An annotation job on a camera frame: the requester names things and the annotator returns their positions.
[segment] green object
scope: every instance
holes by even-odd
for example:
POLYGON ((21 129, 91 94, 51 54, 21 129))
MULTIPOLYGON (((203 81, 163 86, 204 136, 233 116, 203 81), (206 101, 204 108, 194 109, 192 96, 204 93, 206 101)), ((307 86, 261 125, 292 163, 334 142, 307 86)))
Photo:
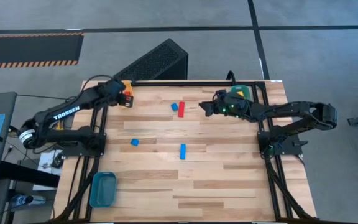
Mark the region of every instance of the green object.
POLYGON ((92 180, 89 204, 93 208, 108 208, 116 200, 117 178, 112 172, 98 172, 92 180))
POLYGON ((249 89, 246 86, 233 86, 230 92, 242 95, 245 99, 252 101, 251 94, 249 93, 249 89))

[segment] blue cube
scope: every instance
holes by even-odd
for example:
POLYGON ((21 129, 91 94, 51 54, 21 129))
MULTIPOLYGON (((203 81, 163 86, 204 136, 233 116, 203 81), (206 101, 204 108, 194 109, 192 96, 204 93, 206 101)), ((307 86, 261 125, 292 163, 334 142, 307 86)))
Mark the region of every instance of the blue cube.
POLYGON ((131 140, 131 145, 138 146, 139 145, 139 140, 138 139, 132 139, 131 140))
POLYGON ((186 144, 180 145, 180 159, 186 159, 186 144))
POLYGON ((176 103, 171 104, 172 110, 177 111, 179 109, 178 105, 176 103))

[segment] teal plastic bin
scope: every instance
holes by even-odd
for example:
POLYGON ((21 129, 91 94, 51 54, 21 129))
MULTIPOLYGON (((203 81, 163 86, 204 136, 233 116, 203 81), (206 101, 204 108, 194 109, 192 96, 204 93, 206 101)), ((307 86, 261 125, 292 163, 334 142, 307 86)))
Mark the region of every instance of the teal plastic bin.
POLYGON ((111 207, 116 200, 117 178, 112 172, 98 172, 92 181, 89 203, 93 208, 111 207))

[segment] red block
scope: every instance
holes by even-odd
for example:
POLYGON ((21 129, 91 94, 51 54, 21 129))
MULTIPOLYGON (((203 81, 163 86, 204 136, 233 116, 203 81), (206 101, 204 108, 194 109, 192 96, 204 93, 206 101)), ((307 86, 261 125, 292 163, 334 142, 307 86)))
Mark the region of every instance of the red block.
POLYGON ((179 102, 178 117, 182 118, 184 115, 185 115, 185 102, 181 101, 179 102))

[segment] black floor mat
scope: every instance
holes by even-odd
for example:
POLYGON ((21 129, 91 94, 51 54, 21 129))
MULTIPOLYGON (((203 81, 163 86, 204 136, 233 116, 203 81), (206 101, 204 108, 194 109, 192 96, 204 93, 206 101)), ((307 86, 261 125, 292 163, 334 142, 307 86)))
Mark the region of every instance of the black floor mat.
POLYGON ((76 65, 83 33, 0 35, 0 68, 76 65))

